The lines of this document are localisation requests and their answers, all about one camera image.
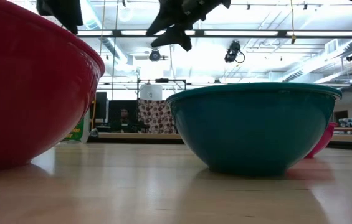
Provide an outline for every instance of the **pink bowl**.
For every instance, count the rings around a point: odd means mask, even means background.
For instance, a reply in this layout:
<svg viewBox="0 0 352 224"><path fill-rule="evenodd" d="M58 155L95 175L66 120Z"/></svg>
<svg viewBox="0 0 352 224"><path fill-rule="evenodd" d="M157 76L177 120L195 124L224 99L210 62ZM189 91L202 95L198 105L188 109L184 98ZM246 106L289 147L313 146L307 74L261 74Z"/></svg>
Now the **pink bowl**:
<svg viewBox="0 0 352 224"><path fill-rule="evenodd" d="M0 0L0 169L27 164L62 140L104 71L85 42Z"/></svg>
<svg viewBox="0 0 352 224"><path fill-rule="evenodd" d="M333 135L333 130L337 126L337 123L329 123L328 127L326 128L324 134L322 135L320 141L317 143L317 145L312 149L312 151L306 156L306 158L313 158L315 154L319 153L321 150L323 150L328 143L330 143Z"/></svg>

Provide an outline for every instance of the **teal bowl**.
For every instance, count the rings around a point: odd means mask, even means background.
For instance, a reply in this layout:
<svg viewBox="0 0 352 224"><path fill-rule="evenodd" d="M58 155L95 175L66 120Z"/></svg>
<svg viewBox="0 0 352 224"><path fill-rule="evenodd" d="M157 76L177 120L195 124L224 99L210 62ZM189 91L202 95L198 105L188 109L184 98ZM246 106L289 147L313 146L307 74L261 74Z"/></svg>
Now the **teal bowl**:
<svg viewBox="0 0 352 224"><path fill-rule="evenodd" d="M197 88L167 99L186 145L210 170L283 175L320 140L341 92L304 83Z"/></svg>

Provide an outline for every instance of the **bowl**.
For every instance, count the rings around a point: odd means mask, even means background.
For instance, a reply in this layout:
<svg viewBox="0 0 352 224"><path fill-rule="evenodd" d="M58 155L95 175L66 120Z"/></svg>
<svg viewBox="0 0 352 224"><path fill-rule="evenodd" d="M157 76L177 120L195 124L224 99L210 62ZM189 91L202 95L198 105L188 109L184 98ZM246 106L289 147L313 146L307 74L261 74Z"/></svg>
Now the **bowl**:
<svg viewBox="0 0 352 224"><path fill-rule="evenodd" d="M331 122L328 124L324 134L322 135L320 141L317 143L316 146L307 154L306 158L313 158L315 154L319 153L323 150L331 141L333 136L333 130L337 127L338 123Z"/></svg>
<svg viewBox="0 0 352 224"><path fill-rule="evenodd" d="M66 137L104 71L85 42L0 1L0 169L27 164Z"/></svg>
<svg viewBox="0 0 352 224"><path fill-rule="evenodd" d="M341 92L304 83L210 86L170 96L176 127L210 170L282 175L320 140Z"/></svg>

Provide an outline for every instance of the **patterned fabric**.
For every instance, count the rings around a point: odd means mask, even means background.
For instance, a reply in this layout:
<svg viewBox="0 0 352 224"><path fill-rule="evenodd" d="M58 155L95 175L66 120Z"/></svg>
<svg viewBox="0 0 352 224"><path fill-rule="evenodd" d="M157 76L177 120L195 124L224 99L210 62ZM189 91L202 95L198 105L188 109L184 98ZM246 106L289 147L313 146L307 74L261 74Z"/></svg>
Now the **patterned fabric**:
<svg viewBox="0 0 352 224"><path fill-rule="evenodd" d="M164 100L138 100L138 120L150 126L150 134L174 134L173 118Z"/></svg>

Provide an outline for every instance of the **ceiling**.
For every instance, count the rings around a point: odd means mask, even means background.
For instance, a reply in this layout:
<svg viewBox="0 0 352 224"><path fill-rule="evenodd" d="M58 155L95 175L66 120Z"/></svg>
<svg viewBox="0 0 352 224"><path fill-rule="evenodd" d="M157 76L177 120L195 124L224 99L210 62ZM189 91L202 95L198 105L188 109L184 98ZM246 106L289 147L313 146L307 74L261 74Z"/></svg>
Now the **ceiling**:
<svg viewBox="0 0 352 224"><path fill-rule="evenodd" d="M159 11L159 2L153 0L122 1L81 0L89 4L97 18L102 21L105 10L103 29L108 30L145 30ZM12 0L12 2L31 11L35 10L36 1ZM293 0L293 15L290 0L233 0L229 9L220 5L207 15L205 21L198 21L194 29L233 29L233 30L352 30L352 2L349 0ZM60 25L53 17L47 19ZM80 30L89 30L82 26ZM179 45L160 47L161 55L166 60L151 62L150 43L155 37L118 37L110 40L118 50L129 59L126 62L114 60L112 53L101 45L98 38L82 38L89 46L100 52L106 65L105 82L111 80L127 82L140 78L185 78L190 82L210 82L220 78L222 82L263 81L279 82L286 79L292 71L299 69L323 56L325 45L333 39L321 37L297 39L292 44L290 39L268 38L233 38L233 37L199 37L191 38L192 50L186 52ZM244 63L225 63L226 50L233 40L238 40L245 54ZM301 82L315 82L346 68L352 63L344 61L339 55L332 60L321 61L321 66L314 66L306 72ZM352 79L352 72L341 74L324 83L346 83Z"/></svg>

